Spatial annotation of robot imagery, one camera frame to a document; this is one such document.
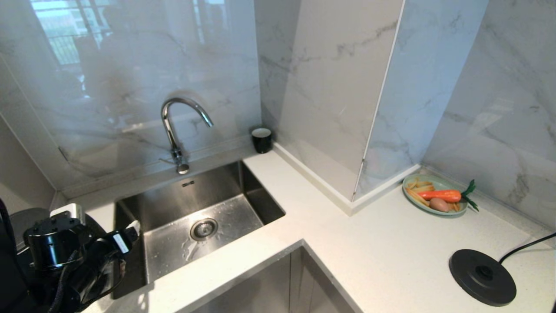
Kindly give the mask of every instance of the black cup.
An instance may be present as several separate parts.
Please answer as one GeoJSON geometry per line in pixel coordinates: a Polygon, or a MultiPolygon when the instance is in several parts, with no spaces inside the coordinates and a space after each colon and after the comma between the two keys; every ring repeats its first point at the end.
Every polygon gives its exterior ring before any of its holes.
{"type": "Polygon", "coordinates": [[[257,128],[251,132],[253,146],[258,153],[267,153],[272,150],[272,132],[267,128],[257,128]]]}

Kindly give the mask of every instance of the drain strainer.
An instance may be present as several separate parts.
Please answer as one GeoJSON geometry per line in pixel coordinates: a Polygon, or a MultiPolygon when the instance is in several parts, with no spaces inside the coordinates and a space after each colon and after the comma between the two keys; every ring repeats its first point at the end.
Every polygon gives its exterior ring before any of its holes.
{"type": "Polygon", "coordinates": [[[212,218],[205,218],[195,222],[191,227],[191,238],[197,241],[204,241],[212,237],[218,230],[218,222],[212,218]]]}

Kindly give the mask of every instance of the green plate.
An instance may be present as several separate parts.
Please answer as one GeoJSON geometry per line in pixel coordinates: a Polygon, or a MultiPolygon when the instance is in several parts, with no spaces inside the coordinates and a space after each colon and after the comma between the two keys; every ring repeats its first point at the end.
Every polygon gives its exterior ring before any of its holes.
{"type": "Polygon", "coordinates": [[[404,182],[402,183],[403,188],[402,190],[404,191],[404,195],[406,196],[406,198],[411,201],[414,205],[416,205],[417,207],[419,207],[420,209],[427,211],[429,213],[432,214],[436,214],[436,215],[441,215],[441,216],[459,216],[462,215],[463,213],[465,213],[465,211],[467,211],[467,202],[464,200],[461,200],[458,205],[461,208],[461,210],[459,212],[456,211],[450,211],[450,212],[441,212],[441,211],[437,211],[437,210],[433,210],[427,206],[422,205],[421,203],[417,202],[416,200],[413,199],[413,197],[411,197],[410,195],[408,195],[408,193],[405,191],[405,188],[408,186],[408,184],[412,183],[413,181],[415,181],[416,178],[419,178],[420,181],[429,181],[433,183],[434,189],[436,190],[446,190],[446,189],[456,189],[459,190],[456,186],[452,185],[449,181],[444,180],[440,177],[436,177],[436,176],[432,176],[432,175],[425,175],[425,174],[413,174],[413,175],[409,175],[404,179],[404,182]]]}

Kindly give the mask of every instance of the stainless steel sink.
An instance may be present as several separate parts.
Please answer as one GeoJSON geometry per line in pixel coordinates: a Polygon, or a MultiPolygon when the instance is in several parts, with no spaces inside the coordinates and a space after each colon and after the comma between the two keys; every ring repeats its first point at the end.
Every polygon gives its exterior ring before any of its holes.
{"type": "Polygon", "coordinates": [[[142,234],[114,299],[285,215],[242,162],[119,200],[115,214],[116,228],[138,219],[142,234]]]}

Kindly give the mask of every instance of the faucet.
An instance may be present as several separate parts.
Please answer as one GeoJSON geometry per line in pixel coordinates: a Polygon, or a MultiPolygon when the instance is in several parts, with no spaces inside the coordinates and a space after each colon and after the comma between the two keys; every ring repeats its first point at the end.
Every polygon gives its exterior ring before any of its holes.
{"type": "Polygon", "coordinates": [[[176,102],[186,104],[186,105],[190,106],[192,109],[194,109],[199,115],[201,115],[201,117],[205,121],[205,124],[207,124],[208,127],[213,127],[214,123],[210,119],[207,112],[202,108],[202,106],[199,103],[197,103],[197,101],[195,101],[193,99],[190,99],[190,98],[171,98],[171,99],[166,100],[164,102],[164,104],[162,105],[162,123],[164,123],[164,128],[166,129],[166,134],[168,135],[168,140],[170,141],[170,145],[172,146],[172,149],[170,150],[170,153],[172,154],[172,159],[173,159],[174,163],[176,163],[176,165],[177,165],[178,174],[184,175],[185,173],[187,173],[187,171],[189,171],[189,165],[187,165],[183,162],[183,156],[182,156],[182,153],[181,153],[181,149],[180,149],[180,147],[178,147],[178,145],[176,143],[176,138],[174,136],[172,124],[170,123],[170,117],[168,115],[169,114],[168,110],[169,110],[170,106],[172,104],[176,103],[176,102]]]}

